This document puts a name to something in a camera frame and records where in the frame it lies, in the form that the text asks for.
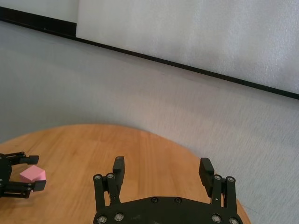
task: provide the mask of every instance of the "wall baseboard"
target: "wall baseboard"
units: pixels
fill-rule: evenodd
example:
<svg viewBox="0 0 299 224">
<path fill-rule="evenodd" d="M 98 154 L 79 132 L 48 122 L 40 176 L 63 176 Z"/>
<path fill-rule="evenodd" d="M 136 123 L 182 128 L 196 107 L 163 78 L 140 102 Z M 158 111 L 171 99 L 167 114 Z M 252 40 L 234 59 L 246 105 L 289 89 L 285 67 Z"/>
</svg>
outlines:
<svg viewBox="0 0 299 224">
<path fill-rule="evenodd" d="M 149 55 L 144 55 L 144 54 L 140 54 L 140 53 L 137 53 L 137 52 L 133 52 L 133 51 L 125 50 L 125 49 L 120 49 L 120 48 L 116 48 L 116 47 L 113 47 L 113 46 L 108 46 L 108 45 L 105 45 L 105 44 L 101 44 L 101 43 L 97 43 L 97 42 L 77 38 L 76 37 L 77 24 L 74 23 L 74 22 L 68 22 L 68 21 L 53 19 L 53 18 L 49 18 L 49 17 L 45 17 L 45 16 L 41 16 L 41 15 L 35 15 L 35 14 L 31 14 L 31 13 L 26 13 L 26 12 L 21 12 L 21 11 L 18 11 L 18 10 L 9 9 L 9 8 L 5 8 L 5 7 L 0 7 L 0 21 L 9 22 L 9 23 L 12 23 L 12 24 L 16 24 L 16 25 L 19 25 L 19 26 L 26 27 L 26 28 L 42 31 L 44 33 L 61 36 L 61 37 L 64 37 L 64 38 L 68 38 L 68 39 L 71 39 L 71 40 L 87 43 L 87 44 L 94 45 L 94 46 L 97 46 L 97 47 L 106 48 L 106 49 L 118 51 L 118 52 L 121 52 L 121 53 L 124 53 L 124 54 L 128 54 L 128 55 L 148 59 L 148 60 L 151 60 L 151 61 L 167 64 L 167 65 L 178 67 L 178 68 L 181 68 L 181 69 L 197 72 L 197 73 L 200 73 L 200 74 L 203 74 L 203 75 L 223 79 L 223 80 L 226 80 L 226 81 L 230 81 L 230 82 L 245 85 L 245 86 L 249 86 L 249 87 L 252 87 L 252 88 L 259 89 L 259 90 L 272 92 L 272 93 L 275 93 L 275 94 L 278 94 L 278 95 L 282 95 L 282 96 L 286 96 L 286 97 L 290 97 L 290 98 L 294 98 L 294 99 L 299 99 L 299 94 L 297 94 L 297 93 L 288 92 L 288 91 L 276 89 L 276 88 L 273 88 L 273 87 L 269 87 L 269 86 L 265 86 L 265 85 L 261 85 L 261 84 L 256 84 L 256 83 L 249 82 L 249 81 L 246 81 L 246 80 L 226 76 L 226 75 L 223 75 L 223 74 L 219 74 L 219 73 L 215 73 L 215 72 L 195 68 L 195 67 L 192 67 L 192 66 L 188 66 L 188 65 L 184 65 L 184 64 L 180 64 L 180 63 L 176 63 L 176 62 L 171 62 L 171 61 L 164 60 L 164 59 L 161 59 L 161 58 L 156 58 L 156 57 L 152 57 L 152 56 L 149 56 Z"/>
</svg>

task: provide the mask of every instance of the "screw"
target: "screw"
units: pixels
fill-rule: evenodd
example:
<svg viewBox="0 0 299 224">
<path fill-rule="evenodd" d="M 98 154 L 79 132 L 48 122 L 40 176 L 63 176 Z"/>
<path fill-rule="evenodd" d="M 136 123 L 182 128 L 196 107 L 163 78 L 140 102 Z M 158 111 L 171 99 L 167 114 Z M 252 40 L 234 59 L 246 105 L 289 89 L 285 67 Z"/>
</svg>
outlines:
<svg viewBox="0 0 299 224">
<path fill-rule="evenodd" d="M 179 198 L 179 197 L 176 197 L 175 199 L 174 199 L 174 201 L 176 202 L 176 203 L 181 203 L 182 202 L 182 199 L 181 198 Z"/>
<path fill-rule="evenodd" d="M 106 221 L 107 221 L 106 216 L 100 216 L 100 217 L 98 218 L 98 224 L 103 224 L 103 223 L 105 223 Z"/>
<path fill-rule="evenodd" d="M 152 197 L 151 202 L 153 202 L 153 203 L 157 203 L 157 202 L 158 202 L 158 198 L 156 198 L 156 197 Z"/>
<path fill-rule="evenodd" d="M 231 223 L 231 224 L 239 224 L 238 220 L 236 220 L 234 218 L 230 218 L 229 219 L 229 223 Z"/>
<path fill-rule="evenodd" d="M 234 180 L 234 178 L 232 178 L 232 177 L 228 177 L 228 181 L 230 181 L 230 182 L 234 182 L 235 180 Z"/>
<path fill-rule="evenodd" d="M 221 223 L 221 218 L 218 215 L 213 215 L 212 220 L 216 223 Z"/>
<path fill-rule="evenodd" d="M 121 220 L 123 220 L 124 216 L 122 213 L 117 213 L 115 216 L 114 216 L 114 220 L 119 222 Z"/>
</svg>

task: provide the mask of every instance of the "round table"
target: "round table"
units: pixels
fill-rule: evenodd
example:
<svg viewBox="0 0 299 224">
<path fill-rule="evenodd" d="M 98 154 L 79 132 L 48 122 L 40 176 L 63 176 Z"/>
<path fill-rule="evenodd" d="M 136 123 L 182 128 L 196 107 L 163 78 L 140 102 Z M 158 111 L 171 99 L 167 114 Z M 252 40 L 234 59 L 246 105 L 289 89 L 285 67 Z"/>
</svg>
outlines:
<svg viewBox="0 0 299 224">
<path fill-rule="evenodd" d="M 96 213 L 93 176 L 111 172 L 116 156 L 125 157 L 121 202 L 151 196 L 209 202 L 198 174 L 199 158 L 149 132 L 114 125 L 73 125 L 0 144 L 1 153 L 21 151 L 40 156 L 38 167 L 46 170 L 47 184 L 28 199 L 0 198 L 2 224 L 91 224 Z M 28 167 L 13 166 L 11 180 L 18 181 L 19 173 Z M 250 224 L 237 205 L 243 223 Z"/>
</svg>

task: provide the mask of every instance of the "pink cube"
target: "pink cube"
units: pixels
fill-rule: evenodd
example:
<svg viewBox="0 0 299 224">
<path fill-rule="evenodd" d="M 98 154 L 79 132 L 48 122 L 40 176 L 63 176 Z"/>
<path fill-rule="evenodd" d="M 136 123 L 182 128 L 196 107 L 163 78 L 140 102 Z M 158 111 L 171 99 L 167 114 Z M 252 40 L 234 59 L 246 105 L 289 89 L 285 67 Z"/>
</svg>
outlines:
<svg viewBox="0 0 299 224">
<path fill-rule="evenodd" d="M 21 182 L 32 183 L 46 180 L 46 171 L 33 165 L 20 173 Z"/>
</svg>

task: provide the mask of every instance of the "white wall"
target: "white wall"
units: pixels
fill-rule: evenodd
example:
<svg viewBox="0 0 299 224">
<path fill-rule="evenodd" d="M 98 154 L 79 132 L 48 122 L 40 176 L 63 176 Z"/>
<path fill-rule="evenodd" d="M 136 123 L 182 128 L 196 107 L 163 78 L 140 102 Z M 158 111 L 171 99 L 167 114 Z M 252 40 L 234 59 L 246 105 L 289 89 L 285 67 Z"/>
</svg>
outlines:
<svg viewBox="0 0 299 224">
<path fill-rule="evenodd" d="M 299 101 L 0 22 L 0 141 L 111 123 L 211 158 L 252 223 L 298 223 Z"/>
<path fill-rule="evenodd" d="M 77 37 L 299 93 L 298 0 L 80 0 Z"/>
<path fill-rule="evenodd" d="M 79 0 L 0 0 L 0 7 L 77 22 Z"/>
</svg>

